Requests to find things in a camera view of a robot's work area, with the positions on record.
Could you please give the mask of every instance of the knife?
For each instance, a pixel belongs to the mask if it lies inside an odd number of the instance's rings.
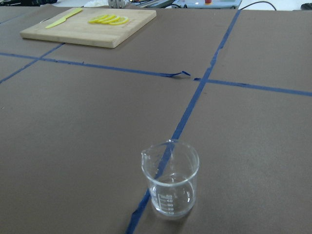
[[[69,14],[67,14],[66,16],[63,16],[62,18],[58,19],[57,21],[55,21],[54,23],[49,24],[48,26],[46,26],[45,28],[52,28],[54,26],[57,26],[61,23],[64,23],[66,21],[67,18],[79,13],[80,11],[82,11],[82,8],[76,8],[75,10],[71,11]]]

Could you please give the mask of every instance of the knife blade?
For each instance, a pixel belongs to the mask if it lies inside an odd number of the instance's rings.
[[[64,23],[66,21],[67,18],[79,13],[80,11],[82,11],[82,8],[76,8],[74,9],[73,11],[71,11],[69,14],[67,14],[66,16],[63,16],[62,18],[58,19],[57,21],[55,21],[54,23],[51,23],[49,24],[48,26],[46,26],[45,28],[48,29],[48,28],[52,28],[54,26],[57,26],[61,23]]]

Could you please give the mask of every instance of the wooden cutting board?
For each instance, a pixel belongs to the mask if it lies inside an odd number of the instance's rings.
[[[66,22],[49,29],[45,28],[73,9],[21,31],[21,37],[115,48],[156,17],[155,10],[83,8],[81,12],[68,18]],[[129,21],[121,25],[88,23],[91,18],[106,14],[126,16]]]

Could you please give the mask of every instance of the beaker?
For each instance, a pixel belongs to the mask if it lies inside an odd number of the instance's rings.
[[[152,205],[166,217],[180,218],[196,200],[199,158],[189,144],[170,139],[142,151]]]

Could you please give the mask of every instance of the sliced lemon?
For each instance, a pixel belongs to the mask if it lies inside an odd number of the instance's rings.
[[[119,24],[124,24],[126,22],[129,21],[129,18],[126,16],[122,16],[120,17],[118,20],[114,21],[114,22],[110,22],[110,25],[119,25]]]
[[[103,20],[103,19],[107,18],[108,16],[109,16],[109,15],[100,15],[100,16],[96,16],[96,17],[90,19],[88,22],[89,22],[89,23],[97,23],[98,20]]]
[[[103,20],[99,20],[98,22],[99,22],[99,23],[108,24],[108,23],[115,22],[115,21],[117,21],[117,20],[119,20],[119,19],[120,19],[120,16],[115,16],[114,18],[111,18],[111,19],[105,18],[105,19],[103,19]]]

